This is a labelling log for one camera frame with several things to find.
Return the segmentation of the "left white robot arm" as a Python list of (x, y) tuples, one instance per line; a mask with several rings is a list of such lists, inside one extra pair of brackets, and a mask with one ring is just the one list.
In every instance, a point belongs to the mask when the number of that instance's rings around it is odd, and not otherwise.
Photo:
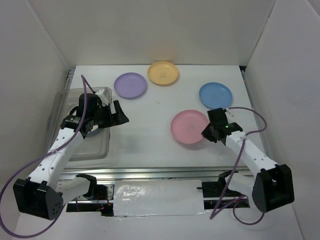
[(99, 187), (94, 176), (80, 173), (67, 183), (58, 184), (58, 181), (70, 158), (94, 126), (105, 129), (129, 122), (119, 101), (115, 100), (113, 105), (115, 112), (112, 112), (110, 103), (98, 94), (83, 93), (79, 96), (76, 110), (62, 120), (48, 153), (26, 179), (17, 179), (13, 185), (21, 213), (55, 220), (71, 200), (79, 196), (88, 200), (97, 197)]

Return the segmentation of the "pink plate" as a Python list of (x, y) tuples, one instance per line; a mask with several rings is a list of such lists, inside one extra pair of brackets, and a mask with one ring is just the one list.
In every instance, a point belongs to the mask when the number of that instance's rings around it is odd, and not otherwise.
[(197, 110), (184, 110), (171, 121), (173, 138), (181, 144), (196, 144), (203, 139), (202, 132), (209, 124), (207, 117)]

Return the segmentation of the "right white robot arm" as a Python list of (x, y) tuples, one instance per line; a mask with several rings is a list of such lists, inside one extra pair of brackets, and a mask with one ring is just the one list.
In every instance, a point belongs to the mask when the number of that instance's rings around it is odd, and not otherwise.
[(209, 124), (202, 136), (210, 142), (221, 142), (237, 154), (235, 165), (245, 163), (253, 177), (246, 177), (232, 170), (219, 175), (217, 184), (220, 197), (233, 191), (245, 195), (249, 205), (265, 214), (295, 200), (293, 177), (290, 167), (278, 164), (265, 155), (250, 139), (254, 131), (245, 132), (236, 122), (229, 122), (226, 108), (207, 112)]

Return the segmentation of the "cream plate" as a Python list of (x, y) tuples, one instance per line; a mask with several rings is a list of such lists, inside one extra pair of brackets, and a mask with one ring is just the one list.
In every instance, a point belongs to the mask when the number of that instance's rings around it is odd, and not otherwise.
[(75, 106), (69, 111), (68, 117), (76, 118), (77, 116), (78, 116), (78, 106)]

